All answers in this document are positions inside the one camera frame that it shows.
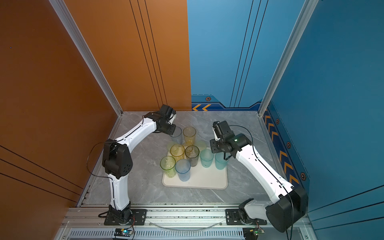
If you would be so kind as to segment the teal glass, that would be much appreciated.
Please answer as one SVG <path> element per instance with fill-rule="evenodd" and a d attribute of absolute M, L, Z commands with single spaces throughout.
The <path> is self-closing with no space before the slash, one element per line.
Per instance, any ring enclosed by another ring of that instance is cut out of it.
<path fill-rule="evenodd" d="M 213 162 L 214 154 L 210 149 L 204 149 L 200 152 L 201 164 L 204 168 L 209 168 Z"/>
<path fill-rule="evenodd" d="M 228 161 L 225 159 L 225 153 L 217 153 L 215 155 L 215 166 L 218 170 L 223 170 L 228 164 Z"/>

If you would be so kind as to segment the tall grey-blue glass back row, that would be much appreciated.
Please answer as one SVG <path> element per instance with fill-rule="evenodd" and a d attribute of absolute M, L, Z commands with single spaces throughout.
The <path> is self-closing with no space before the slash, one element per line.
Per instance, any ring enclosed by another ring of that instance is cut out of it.
<path fill-rule="evenodd" d="M 183 144 L 183 134 L 182 129 L 180 127 L 176 127 L 174 133 L 171 135 L 171 139 L 173 142 L 176 142 L 180 145 Z"/>

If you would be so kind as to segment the short light green glass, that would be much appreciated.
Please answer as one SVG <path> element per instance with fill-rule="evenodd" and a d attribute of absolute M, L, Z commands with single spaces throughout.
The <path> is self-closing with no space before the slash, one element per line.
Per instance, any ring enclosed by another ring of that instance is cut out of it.
<path fill-rule="evenodd" d="M 196 141 L 195 146 L 199 149 L 200 152 L 207 148 L 207 144 L 204 141 Z"/>

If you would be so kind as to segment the tall yellow glass back row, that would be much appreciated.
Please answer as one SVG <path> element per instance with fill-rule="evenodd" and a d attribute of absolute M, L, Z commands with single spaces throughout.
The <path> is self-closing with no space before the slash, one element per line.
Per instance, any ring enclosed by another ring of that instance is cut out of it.
<path fill-rule="evenodd" d="M 187 146 L 194 145 L 196 139 L 197 131 L 194 127 L 185 127 L 183 130 L 183 136 L 185 139 L 185 144 Z"/>

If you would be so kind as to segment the tall amber glass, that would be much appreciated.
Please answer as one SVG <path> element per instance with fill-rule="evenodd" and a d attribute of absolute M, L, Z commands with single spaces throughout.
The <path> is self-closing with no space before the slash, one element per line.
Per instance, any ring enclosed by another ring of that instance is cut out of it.
<path fill-rule="evenodd" d="M 180 144 L 175 144 L 170 148 L 170 154 L 176 162 L 185 159 L 185 147 Z"/>

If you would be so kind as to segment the dark smoky grey glass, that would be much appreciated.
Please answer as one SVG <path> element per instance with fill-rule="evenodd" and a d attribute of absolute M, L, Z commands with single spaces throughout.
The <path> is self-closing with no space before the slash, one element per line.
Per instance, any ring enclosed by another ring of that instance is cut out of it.
<path fill-rule="evenodd" d="M 195 167 L 199 160 L 200 150 L 198 147 L 191 145 L 185 149 L 185 155 L 190 162 L 191 167 Z"/>

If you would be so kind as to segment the tall green glass back row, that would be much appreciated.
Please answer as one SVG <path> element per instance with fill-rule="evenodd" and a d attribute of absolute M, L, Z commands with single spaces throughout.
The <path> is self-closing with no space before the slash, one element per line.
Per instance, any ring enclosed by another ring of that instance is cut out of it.
<path fill-rule="evenodd" d="M 175 165 L 176 160 L 172 156 L 165 156 L 160 161 L 160 166 L 168 178 L 173 178 L 177 174 Z"/>

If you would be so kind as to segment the tall blue glass back row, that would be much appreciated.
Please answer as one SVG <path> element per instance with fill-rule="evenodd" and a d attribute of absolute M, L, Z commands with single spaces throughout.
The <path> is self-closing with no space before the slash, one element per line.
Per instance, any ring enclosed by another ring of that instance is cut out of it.
<path fill-rule="evenodd" d="M 176 162 L 175 165 L 176 172 L 178 174 L 179 179 L 182 182 L 187 182 L 191 176 L 191 164 L 186 159 L 181 159 Z"/>

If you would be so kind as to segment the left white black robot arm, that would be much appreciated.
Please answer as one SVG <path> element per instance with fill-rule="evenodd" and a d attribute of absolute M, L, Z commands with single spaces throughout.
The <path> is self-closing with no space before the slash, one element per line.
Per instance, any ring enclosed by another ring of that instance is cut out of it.
<path fill-rule="evenodd" d="M 159 111 L 149 112 L 127 133 L 115 140 L 104 142 L 102 165 L 111 188 L 110 209 L 119 215 L 126 215 L 130 209 L 128 196 L 128 174 L 133 168 L 131 156 L 134 148 L 151 133 L 173 135 L 176 125 L 176 111 L 162 105 Z"/>

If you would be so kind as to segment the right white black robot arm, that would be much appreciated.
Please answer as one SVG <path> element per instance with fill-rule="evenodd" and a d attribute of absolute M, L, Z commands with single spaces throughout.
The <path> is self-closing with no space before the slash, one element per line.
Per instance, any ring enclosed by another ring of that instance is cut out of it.
<path fill-rule="evenodd" d="M 242 163 L 261 184 L 269 196 L 262 204 L 248 199 L 239 205 L 239 217 L 244 224 L 257 219 L 269 221 L 283 233 L 302 218 L 308 208 L 309 197 L 301 186 L 294 186 L 277 173 L 259 154 L 253 137 L 235 135 L 226 121 L 213 123 L 214 139 L 210 141 L 212 153 L 224 155 L 224 160 L 235 158 Z"/>

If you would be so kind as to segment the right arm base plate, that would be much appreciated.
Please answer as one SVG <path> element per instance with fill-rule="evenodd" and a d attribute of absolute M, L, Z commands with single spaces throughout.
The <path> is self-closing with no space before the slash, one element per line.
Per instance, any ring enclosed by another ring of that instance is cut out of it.
<path fill-rule="evenodd" d="M 248 225 L 248 226 L 264 226 L 267 225 L 266 220 L 250 219 L 245 212 L 240 209 L 226 209 L 226 223 L 229 226 Z"/>

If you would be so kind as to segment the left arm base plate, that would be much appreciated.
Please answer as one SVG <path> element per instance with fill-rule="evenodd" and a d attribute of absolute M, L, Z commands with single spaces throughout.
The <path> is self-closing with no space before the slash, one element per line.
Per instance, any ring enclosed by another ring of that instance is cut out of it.
<path fill-rule="evenodd" d="M 113 208 L 107 212 L 106 219 L 104 221 L 105 226 L 143 226 L 147 217 L 146 209 L 129 209 L 124 211 L 118 211 Z"/>

